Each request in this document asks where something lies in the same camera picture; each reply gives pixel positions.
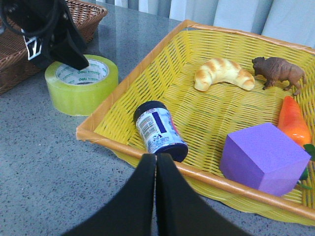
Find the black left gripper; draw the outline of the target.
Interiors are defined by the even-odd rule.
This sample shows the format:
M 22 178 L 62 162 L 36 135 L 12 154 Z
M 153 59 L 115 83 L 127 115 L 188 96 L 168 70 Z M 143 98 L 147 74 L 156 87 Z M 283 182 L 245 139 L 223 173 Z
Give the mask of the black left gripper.
M 82 70 L 89 65 L 83 55 L 86 42 L 75 26 L 64 0 L 2 0 L 2 30 L 21 35 L 28 60 L 45 68 L 54 61 Z

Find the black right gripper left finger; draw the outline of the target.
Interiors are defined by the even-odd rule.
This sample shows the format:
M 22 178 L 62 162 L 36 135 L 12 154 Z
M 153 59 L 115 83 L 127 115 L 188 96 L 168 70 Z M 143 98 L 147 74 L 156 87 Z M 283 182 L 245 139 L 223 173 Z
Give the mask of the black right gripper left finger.
M 144 154 L 122 189 L 65 236 L 149 236 L 154 207 L 156 156 Z

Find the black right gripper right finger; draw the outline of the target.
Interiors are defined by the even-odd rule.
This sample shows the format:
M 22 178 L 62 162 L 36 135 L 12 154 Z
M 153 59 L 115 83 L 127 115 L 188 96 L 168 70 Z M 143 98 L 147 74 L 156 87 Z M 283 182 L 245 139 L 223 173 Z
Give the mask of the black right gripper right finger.
M 156 211 L 160 236 L 247 236 L 203 201 L 170 154 L 157 155 Z

